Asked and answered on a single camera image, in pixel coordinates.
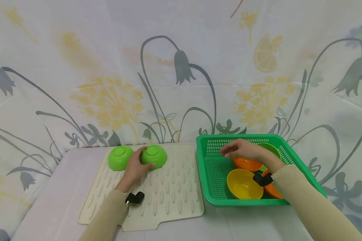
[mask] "white table surface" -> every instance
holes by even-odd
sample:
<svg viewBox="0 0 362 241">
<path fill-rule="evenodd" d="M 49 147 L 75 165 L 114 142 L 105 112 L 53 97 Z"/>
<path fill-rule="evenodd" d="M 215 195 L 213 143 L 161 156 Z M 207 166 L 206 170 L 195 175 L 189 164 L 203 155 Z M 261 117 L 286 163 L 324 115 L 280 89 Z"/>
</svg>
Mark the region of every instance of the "white table surface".
<svg viewBox="0 0 362 241">
<path fill-rule="evenodd" d="M 86 225 L 77 218 L 107 147 L 67 152 L 27 213 L 14 241 L 74 241 Z M 157 230 L 123 232 L 117 240 L 312 240 L 291 206 L 216 208 L 199 218 L 162 223 Z"/>
</svg>

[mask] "forearm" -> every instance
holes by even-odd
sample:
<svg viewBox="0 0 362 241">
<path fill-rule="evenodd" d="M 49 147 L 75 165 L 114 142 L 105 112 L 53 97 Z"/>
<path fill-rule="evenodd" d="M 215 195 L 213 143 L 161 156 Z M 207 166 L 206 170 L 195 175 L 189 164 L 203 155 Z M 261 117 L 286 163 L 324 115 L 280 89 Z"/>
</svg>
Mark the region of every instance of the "forearm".
<svg viewBox="0 0 362 241">
<path fill-rule="evenodd" d="M 128 193 L 120 190 L 111 191 L 94 216 L 89 226 L 85 229 L 79 241 L 110 241 L 115 228 L 125 218 L 127 205 L 125 200 Z"/>
<path fill-rule="evenodd" d="M 362 235 L 295 165 L 272 175 L 275 188 L 291 204 L 314 241 L 362 240 Z"/>
</svg>

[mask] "left hand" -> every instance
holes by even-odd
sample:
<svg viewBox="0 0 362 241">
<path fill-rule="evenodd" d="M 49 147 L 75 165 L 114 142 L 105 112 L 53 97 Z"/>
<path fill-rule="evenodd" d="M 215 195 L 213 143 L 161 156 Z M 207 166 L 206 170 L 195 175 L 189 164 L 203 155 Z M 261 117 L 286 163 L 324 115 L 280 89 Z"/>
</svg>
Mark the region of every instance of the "left hand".
<svg viewBox="0 0 362 241">
<path fill-rule="evenodd" d="M 120 190 L 121 192 L 128 192 L 134 182 L 138 181 L 146 172 L 155 166 L 154 163 L 149 163 L 142 165 L 139 157 L 143 150 L 147 147 L 141 147 L 135 151 L 128 160 L 125 173 L 123 174 L 122 179 L 119 181 L 115 190 Z"/>
</svg>

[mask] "white silicone mat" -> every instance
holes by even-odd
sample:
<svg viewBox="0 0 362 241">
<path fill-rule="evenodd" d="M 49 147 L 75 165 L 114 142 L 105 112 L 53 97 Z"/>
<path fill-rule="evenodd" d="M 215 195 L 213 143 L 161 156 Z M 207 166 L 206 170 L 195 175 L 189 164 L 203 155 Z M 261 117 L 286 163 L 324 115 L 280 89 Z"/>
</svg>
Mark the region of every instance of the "white silicone mat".
<svg viewBox="0 0 362 241">
<path fill-rule="evenodd" d="M 168 154 L 168 160 L 163 167 L 149 171 L 133 186 L 130 192 L 141 191 L 145 199 L 140 205 L 129 205 L 127 216 L 121 223 L 123 231 L 157 229 L 160 223 L 195 218 L 204 213 L 194 147 L 186 144 L 161 146 Z M 137 150 L 141 145 L 130 147 Z M 112 171 L 108 167 L 107 158 L 112 149 L 114 147 L 107 149 L 103 156 L 80 211 L 80 224 L 90 223 L 106 195 L 122 178 L 124 171 Z"/>
</svg>

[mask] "basket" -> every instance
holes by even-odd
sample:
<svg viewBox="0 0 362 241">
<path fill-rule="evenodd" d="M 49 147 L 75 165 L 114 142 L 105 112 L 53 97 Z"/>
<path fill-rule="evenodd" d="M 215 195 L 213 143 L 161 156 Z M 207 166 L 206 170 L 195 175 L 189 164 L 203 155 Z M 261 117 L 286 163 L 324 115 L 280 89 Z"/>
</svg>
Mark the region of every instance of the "basket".
<svg viewBox="0 0 362 241">
<path fill-rule="evenodd" d="M 295 151 L 280 136 L 274 134 L 251 135 L 202 135 L 197 137 L 197 163 L 201 187 L 205 199 L 214 206 L 276 206 L 289 205 L 284 199 L 271 198 L 266 192 L 261 199 L 240 200 L 234 198 L 227 186 L 227 175 L 236 169 L 232 160 L 222 157 L 219 150 L 236 139 L 245 139 L 258 144 L 267 142 L 278 149 L 285 164 L 295 164 L 303 172 L 308 182 L 322 195 L 326 193 L 316 181 L 310 170 Z"/>
</svg>

